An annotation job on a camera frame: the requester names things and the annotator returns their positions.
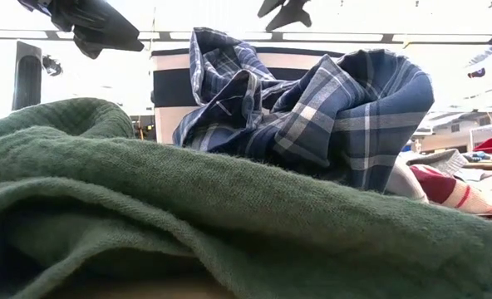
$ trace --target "blue plaid shirt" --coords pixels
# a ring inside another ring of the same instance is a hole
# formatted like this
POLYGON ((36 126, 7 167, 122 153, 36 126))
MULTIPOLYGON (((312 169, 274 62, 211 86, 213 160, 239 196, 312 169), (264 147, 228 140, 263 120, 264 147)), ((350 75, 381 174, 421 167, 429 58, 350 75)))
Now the blue plaid shirt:
POLYGON ((298 81, 277 80, 254 47, 208 28, 195 28, 189 55, 199 109, 176 128, 176 145, 359 189, 384 191, 434 102, 428 75, 384 50, 326 55, 298 81))

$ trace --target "ceiling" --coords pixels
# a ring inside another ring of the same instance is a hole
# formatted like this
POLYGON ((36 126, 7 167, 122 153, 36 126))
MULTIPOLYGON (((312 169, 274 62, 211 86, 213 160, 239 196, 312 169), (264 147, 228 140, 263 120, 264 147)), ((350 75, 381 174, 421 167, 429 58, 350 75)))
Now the ceiling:
MULTIPOLYGON (((108 0, 141 31, 189 31, 192 27, 213 27, 227 32, 261 32, 274 13, 259 20, 261 0, 108 0)), ((285 32, 390 32, 390 33, 471 33, 492 34, 490 1, 473 1, 469 6, 461 0, 420 0, 416 9, 411 0, 314 0, 307 4, 313 25, 305 28, 293 24, 285 32)), ((56 30, 48 17, 28 12, 16 0, 0 0, 0 29, 56 30)), ((122 103, 127 110, 148 113, 151 106, 149 77, 150 44, 143 52, 104 51, 95 61, 83 56, 70 41, 51 42, 44 39, 27 41, 40 47, 43 54, 58 59, 64 73, 43 82, 43 100, 59 100, 71 96, 97 96, 122 103)), ((488 48, 486 45, 410 45, 362 43, 278 43, 263 46, 314 48, 350 52, 361 48, 385 47, 402 51, 425 71, 435 87, 437 105, 447 106, 458 98, 465 84, 468 63, 488 48)), ((156 42, 152 50, 187 47, 187 42, 156 42)), ((0 82, 12 84, 15 40, 0 40, 0 82)), ((0 91, 0 111, 11 105, 11 88, 0 91)))

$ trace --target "window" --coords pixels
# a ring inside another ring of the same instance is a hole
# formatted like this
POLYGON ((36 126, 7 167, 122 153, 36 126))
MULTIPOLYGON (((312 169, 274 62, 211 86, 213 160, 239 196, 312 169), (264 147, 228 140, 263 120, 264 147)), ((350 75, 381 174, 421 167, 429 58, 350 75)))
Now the window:
POLYGON ((460 132, 460 124, 451 126, 451 133, 460 132))
POLYGON ((491 120, 490 120, 490 117, 489 116, 485 116, 483 118, 479 118, 479 126, 483 126, 483 125, 489 125, 491 124, 491 120))

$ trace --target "white wall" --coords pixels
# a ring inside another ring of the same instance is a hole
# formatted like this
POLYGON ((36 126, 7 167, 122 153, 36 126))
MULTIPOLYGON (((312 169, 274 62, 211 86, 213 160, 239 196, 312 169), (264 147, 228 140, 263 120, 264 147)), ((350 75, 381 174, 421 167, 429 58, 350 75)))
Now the white wall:
MULTIPOLYGON (((450 125, 445 129, 435 130, 435 135, 426 136, 421 141, 421 151, 438 150, 463 145, 466 145, 468 151, 471 151, 470 129, 477 127, 479 127, 478 122, 469 120, 460 122, 460 132, 451 133, 450 125)), ((479 131, 474 132, 473 134, 474 143, 483 142, 491 137, 491 131, 479 131)))

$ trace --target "green towel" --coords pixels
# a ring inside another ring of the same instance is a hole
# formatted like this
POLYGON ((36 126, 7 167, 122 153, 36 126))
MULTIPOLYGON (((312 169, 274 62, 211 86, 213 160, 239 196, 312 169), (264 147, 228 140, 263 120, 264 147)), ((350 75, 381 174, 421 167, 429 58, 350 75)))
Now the green towel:
POLYGON ((237 298, 492 298, 492 222, 135 140, 97 99, 0 120, 0 297, 207 271, 237 298))

